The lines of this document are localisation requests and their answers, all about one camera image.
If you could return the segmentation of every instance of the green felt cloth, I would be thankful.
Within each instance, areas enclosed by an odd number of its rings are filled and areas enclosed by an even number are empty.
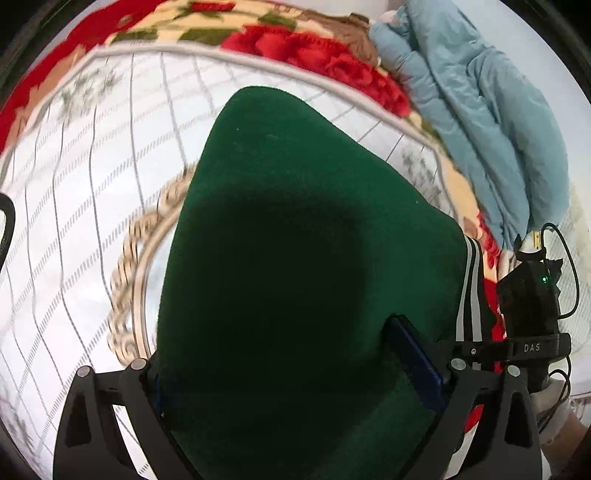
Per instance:
[[[165,421],[206,480],[391,480],[431,422],[381,330],[452,338],[454,220],[301,100],[239,91],[207,140],[158,322]]]

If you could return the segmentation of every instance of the white glove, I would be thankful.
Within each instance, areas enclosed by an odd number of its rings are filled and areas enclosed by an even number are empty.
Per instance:
[[[545,412],[551,409],[558,399],[564,387],[564,380],[557,380],[550,378],[548,387],[541,392],[530,395],[531,405],[534,410],[536,419],[539,419]],[[566,423],[572,408],[570,407],[569,399],[567,398],[556,410],[548,425],[540,433],[540,445],[549,445],[552,440],[558,435],[562,427]]]

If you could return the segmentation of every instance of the bed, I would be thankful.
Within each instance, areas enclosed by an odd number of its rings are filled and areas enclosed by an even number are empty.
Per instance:
[[[76,370],[121,369],[155,351],[184,195],[217,114],[242,87],[292,93],[400,172],[479,241],[489,292],[514,267],[445,145],[381,68],[368,27],[362,15],[253,0],[119,0],[85,13],[23,78],[0,122],[0,184],[17,211],[0,273],[0,414],[42,478]],[[309,50],[345,46],[346,74],[274,57],[276,43],[252,50],[285,31]],[[387,95],[360,82],[366,74]],[[573,187],[563,226],[585,275],[580,316],[565,329],[584,350],[591,268],[577,198]],[[154,478],[125,409],[116,415],[138,472]]]

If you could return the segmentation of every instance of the blue cloth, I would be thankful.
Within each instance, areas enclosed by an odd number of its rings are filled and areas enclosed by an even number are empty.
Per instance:
[[[397,19],[369,37],[470,181],[497,243],[512,249],[518,234],[559,222],[567,154],[542,93],[451,0],[406,0]]]

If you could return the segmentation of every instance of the floral blanket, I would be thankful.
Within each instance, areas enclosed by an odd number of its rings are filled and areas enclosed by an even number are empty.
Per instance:
[[[438,144],[460,226],[479,240],[486,256],[485,277],[495,283],[501,250],[484,224],[469,183],[447,158],[433,129],[379,67],[368,30],[369,20],[362,15],[331,17],[271,2],[119,0],[86,17],[22,79],[0,113],[0,150],[19,138],[39,101],[95,46],[133,40],[195,41],[284,61],[363,92]]]

